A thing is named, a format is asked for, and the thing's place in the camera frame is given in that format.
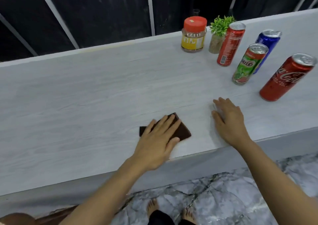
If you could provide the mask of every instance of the jar with red lid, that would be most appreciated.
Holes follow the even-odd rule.
[[[182,29],[181,48],[187,53],[196,53],[203,49],[207,19],[188,17]]]

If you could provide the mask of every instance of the silver can top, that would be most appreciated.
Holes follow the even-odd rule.
[[[242,22],[232,22],[229,27],[233,30],[245,30],[246,28]]]
[[[283,34],[283,32],[279,30],[264,30],[262,31],[262,34],[266,37],[277,38],[280,37]]]
[[[268,47],[261,43],[253,43],[248,49],[255,54],[266,54],[268,53]]]
[[[296,63],[304,66],[315,66],[317,64],[317,58],[305,53],[296,53],[292,55],[292,59]]]

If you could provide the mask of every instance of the coca-cola logo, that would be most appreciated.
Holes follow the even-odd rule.
[[[287,70],[280,68],[277,70],[277,76],[279,79],[284,80],[285,82],[296,83],[298,82],[306,73],[303,72],[290,72],[287,73]]]
[[[243,64],[244,66],[247,66],[247,67],[252,67],[255,65],[255,61],[251,61],[251,60],[247,60],[245,58],[242,58],[241,60],[241,64]]]

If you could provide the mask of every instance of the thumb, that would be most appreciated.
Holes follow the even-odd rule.
[[[173,148],[176,146],[176,144],[179,143],[179,141],[180,141],[180,139],[179,139],[178,137],[174,137],[173,139],[171,139],[171,140],[169,141],[169,143],[167,144],[167,146],[166,146],[166,151],[165,151],[165,153],[166,153],[167,155],[170,155],[171,152],[172,152],[172,150],[173,150]]]
[[[217,111],[212,111],[212,116],[217,126],[221,126],[224,124],[220,114]]]

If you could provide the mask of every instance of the wallet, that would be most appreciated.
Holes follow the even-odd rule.
[[[179,117],[177,116],[176,113],[172,113],[175,115],[175,119],[173,120],[173,122],[171,123],[171,125],[169,127],[171,127],[175,122],[177,122],[177,120],[179,119]],[[140,126],[139,127],[139,136],[142,136],[142,134],[144,133],[146,129],[146,126]],[[174,137],[179,137],[180,141],[185,140],[189,137],[191,137],[191,133],[188,130],[188,128],[184,125],[183,122],[181,122],[181,124],[179,125],[179,127],[177,128],[177,130],[174,132],[174,134],[171,136],[170,139],[174,138]]]

